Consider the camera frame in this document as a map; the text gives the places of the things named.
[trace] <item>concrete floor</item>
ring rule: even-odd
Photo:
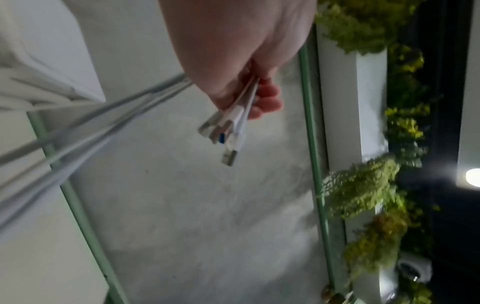
[[[65,2],[109,101],[181,72],[155,1]],[[73,177],[133,304],[321,302],[328,276],[300,79],[297,59],[280,70],[285,110],[249,124],[233,169],[196,133],[214,107],[192,88]],[[91,109],[43,116],[56,128]]]

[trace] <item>hand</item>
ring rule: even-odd
[[[249,118],[282,109],[272,75],[307,39],[317,0],[159,0],[186,74],[221,110],[250,76],[262,80]]]

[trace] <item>dark background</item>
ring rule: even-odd
[[[443,95],[432,106],[423,168],[405,169],[398,179],[427,210],[434,303],[480,302],[480,192],[455,185],[472,8],[473,0],[427,0],[401,38],[423,52],[417,78],[430,86],[430,95]]]

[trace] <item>light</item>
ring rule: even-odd
[[[470,185],[480,187],[480,169],[470,169],[465,173],[465,179]]]

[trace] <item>skin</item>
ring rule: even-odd
[[[317,0],[159,0],[185,73],[220,109],[261,78],[249,119],[283,108],[276,69],[302,47]]]

